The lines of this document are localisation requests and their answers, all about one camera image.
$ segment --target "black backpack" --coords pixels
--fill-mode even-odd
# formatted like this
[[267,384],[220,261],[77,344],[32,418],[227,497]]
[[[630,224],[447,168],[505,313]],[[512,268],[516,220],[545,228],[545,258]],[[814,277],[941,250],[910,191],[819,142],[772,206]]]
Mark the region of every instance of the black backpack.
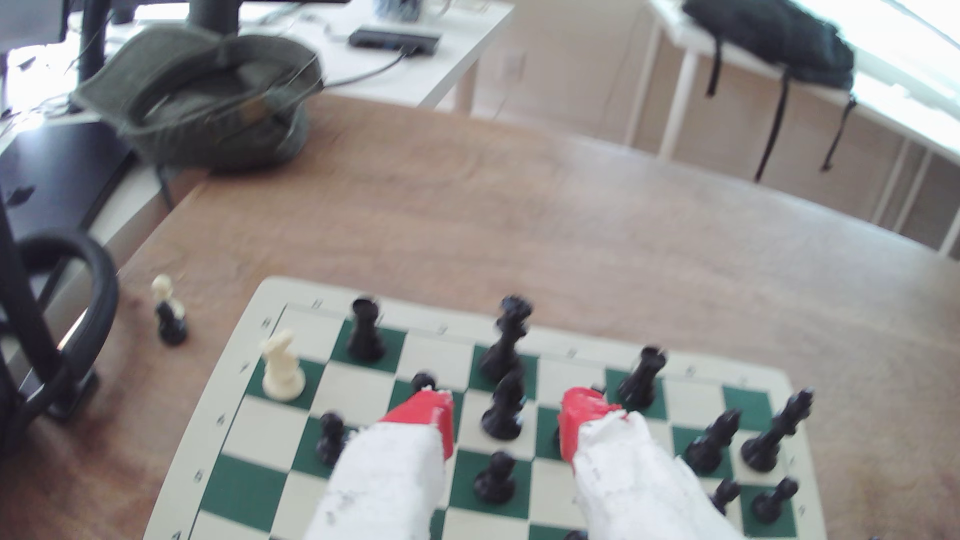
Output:
[[[837,35],[835,26],[801,10],[789,0],[684,0],[684,12],[716,40],[707,97],[716,92],[725,41],[746,49],[763,61],[783,67],[777,114],[754,176],[759,182],[780,133],[790,81],[850,90],[853,87],[853,50]],[[855,106],[856,100],[851,96],[821,170],[831,168],[833,152]]]

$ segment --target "desk leg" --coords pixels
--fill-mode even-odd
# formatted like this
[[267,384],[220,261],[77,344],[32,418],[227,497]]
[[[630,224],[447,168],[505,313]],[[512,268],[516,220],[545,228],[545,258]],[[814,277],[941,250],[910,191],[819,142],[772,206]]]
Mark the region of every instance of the desk leg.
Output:
[[917,168],[917,174],[913,177],[913,184],[910,185],[910,191],[907,192],[906,199],[903,201],[903,207],[900,208],[897,223],[894,223],[894,233],[899,233],[903,230],[903,226],[906,225],[906,220],[910,217],[910,212],[917,203],[917,195],[920,194],[920,188],[924,185],[926,169],[930,168],[931,159],[933,159],[933,152],[927,148],[924,154],[924,160],[920,162],[920,167]]
[[940,244],[941,257],[950,256],[950,252],[953,251],[953,247],[957,243],[957,236],[960,236],[960,209],[957,210],[957,213],[953,214],[953,223],[950,223],[950,228],[947,230],[944,243]]
[[477,89],[477,65],[480,61],[475,61],[473,65],[464,73],[464,76],[457,83],[457,94],[453,103],[453,109],[464,116],[470,116],[473,112],[473,94]]
[[634,105],[630,109],[630,116],[627,119],[627,133],[623,136],[624,146],[633,146],[636,139],[636,130],[640,129],[640,119],[643,115],[643,102],[647,100],[647,92],[650,91],[650,80],[654,75],[654,64],[657,62],[657,53],[660,51],[660,37],[663,35],[663,29],[658,22],[654,22],[653,31],[650,32],[650,39],[647,41],[647,54],[643,57],[643,65],[640,67],[640,78],[636,81],[636,94],[634,95]]
[[693,90],[693,80],[697,75],[697,53],[687,49],[684,54],[684,63],[680,64],[680,75],[677,77],[677,89],[673,92],[673,103],[670,104],[670,116],[666,120],[666,129],[663,130],[663,142],[660,143],[660,152],[657,157],[663,161],[673,159],[677,150],[677,139],[680,138],[680,128],[684,126],[686,104],[690,101],[690,92]]
[[887,177],[887,184],[883,187],[880,200],[876,203],[874,216],[870,218],[870,222],[874,225],[879,225],[880,220],[883,219],[883,214],[887,213],[887,208],[890,206],[890,197],[893,196],[894,187],[897,186],[897,180],[900,179],[900,171],[903,170],[903,162],[906,160],[906,151],[909,148],[910,139],[904,137],[903,143],[900,145],[900,151],[897,152],[897,160],[894,161],[894,167],[890,169],[890,176]]

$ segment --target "white chess piece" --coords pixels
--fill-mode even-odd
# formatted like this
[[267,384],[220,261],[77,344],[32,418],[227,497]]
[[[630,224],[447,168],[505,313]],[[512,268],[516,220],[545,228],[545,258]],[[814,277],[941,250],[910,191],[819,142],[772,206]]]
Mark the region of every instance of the white chess piece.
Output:
[[183,306],[183,302],[174,298],[174,282],[170,279],[170,276],[160,274],[154,279],[150,288],[154,292],[155,303],[166,302],[178,319],[182,319],[186,315],[186,307]]
[[303,393],[306,377],[297,356],[287,351],[294,340],[292,330],[283,330],[271,336],[263,345],[267,369],[263,374],[263,392],[279,402],[295,400]]

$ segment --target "black chess piece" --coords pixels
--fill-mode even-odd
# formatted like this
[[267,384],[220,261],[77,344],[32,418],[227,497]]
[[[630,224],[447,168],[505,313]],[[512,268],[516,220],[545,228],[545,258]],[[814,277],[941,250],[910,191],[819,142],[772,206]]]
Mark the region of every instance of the black chess piece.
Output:
[[156,333],[167,345],[179,345],[186,339],[186,321],[177,317],[174,309],[167,302],[156,305],[156,318],[159,326]]
[[520,411],[526,402],[523,371],[515,369],[504,377],[493,390],[493,405],[480,420],[487,435],[501,441],[512,441],[520,436],[523,420]]
[[430,372],[428,371],[419,371],[414,375],[414,379],[410,381],[410,385],[414,389],[414,393],[420,392],[423,388],[429,387],[431,390],[437,389],[437,380],[434,379]]
[[666,365],[666,351],[657,346],[640,351],[640,364],[617,387],[623,404],[633,408],[647,408],[657,397],[654,379]]
[[765,491],[754,497],[750,509],[753,510],[756,520],[767,525],[776,522],[783,512],[783,502],[797,495],[798,489],[800,485],[797,481],[786,477],[772,491]]
[[520,364],[516,354],[517,341],[527,334],[527,317],[533,312],[533,305],[516,294],[500,302],[503,314],[496,320],[500,329],[500,340],[480,356],[480,373],[489,380],[500,382],[508,373]]
[[770,430],[761,433],[740,447],[743,460],[755,471],[769,473],[777,466],[780,441],[787,435],[797,433],[797,425],[810,415],[813,405],[813,388],[805,388],[791,396],[786,407],[774,416]]
[[740,429],[742,410],[732,408],[707,426],[705,433],[686,446],[684,460],[697,475],[716,471],[723,461],[722,450],[729,447],[733,434]]
[[734,499],[740,496],[740,484],[736,483],[733,479],[723,479],[720,482],[720,485],[717,486],[717,490],[713,492],[713,495],[710,495],[710,502],[713,503],[713,507],[717,509],[723,515],[727,515],[727,504],[733,502]]
[[380,314],[373,298],[360,297],[353,301],[353,330],[347,340],[347,354],[367,362],[374,362],[387,354],[387,348],[376,328]]
[[486,503],[504,504],[516,492],[514,480],[516,460],[506,452],[490,456],[490,465],[480,471],[473,481],[473,493]]
[[320,417],[320,440],[317,442],[317,457],[327,467],[333,467],[340,459],[340,453],[347,444],[347,430],[344,419],[334,412]]

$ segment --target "cable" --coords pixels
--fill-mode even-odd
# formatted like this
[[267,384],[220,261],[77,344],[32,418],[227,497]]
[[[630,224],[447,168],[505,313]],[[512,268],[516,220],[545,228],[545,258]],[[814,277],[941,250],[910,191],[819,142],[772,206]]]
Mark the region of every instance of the cable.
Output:
[[336,81],[336,82],[330,83],[330,84],[324,83],[324,88],[335,88],[335,87],[337,87],[337,86],[352,85],[353,83],[359,83],[360,81],[366,81],[366,80],[369,79],[370,77],[373,77],[373,76],[376,76],[376,75],[379,75],[379,74],[383,73],[384,71],[390,69],[391,67],[393,67],[393,66],[397,65],[398,63],[400,63],[401,61],[403,61],[403,59],[410,58],[410,57],[412,57],[413,55],[414,55],[413,51],[409,51],[409,50],[406,50],[406,49],[401,50],[401,51],[400,51],[400,56],[396,57],[396,60],[388,63],[387,65],[384,65],[383,67],[381,67],[381,68],[379,68],[379,69],[377,69],[377,70],[375,70],[375,71],[371,71],[370,73],[364,73],[363,75],[357,75],[357,76],[355,76],[355,77],[349,77],[349,78],[343,79],[343,80],[341,80],[341,81]]

